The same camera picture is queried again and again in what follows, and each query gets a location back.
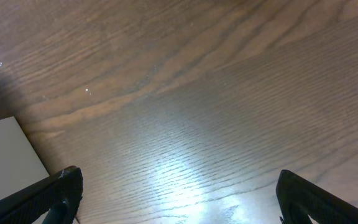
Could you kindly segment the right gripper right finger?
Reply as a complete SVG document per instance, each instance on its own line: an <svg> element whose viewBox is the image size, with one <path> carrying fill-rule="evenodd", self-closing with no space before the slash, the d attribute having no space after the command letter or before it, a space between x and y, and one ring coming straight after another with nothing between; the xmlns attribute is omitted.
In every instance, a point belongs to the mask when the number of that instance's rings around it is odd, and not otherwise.
<svg viewBox="0 0 358 224"><path fill-rule="evenodd" d="M282 170L276 195L284 224L358 223L358 208L290 170Z"/></svg>

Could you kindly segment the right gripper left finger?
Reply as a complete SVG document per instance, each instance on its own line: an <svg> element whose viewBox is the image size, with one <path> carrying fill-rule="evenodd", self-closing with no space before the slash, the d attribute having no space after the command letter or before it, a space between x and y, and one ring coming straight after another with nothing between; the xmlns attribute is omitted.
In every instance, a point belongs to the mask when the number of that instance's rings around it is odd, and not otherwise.
<svg viewBox="0 0 358 224"><path fill-rule="evenodd" d="M0 223L73 223L83 193L83 176L67 167L0 200Z"/></svg>

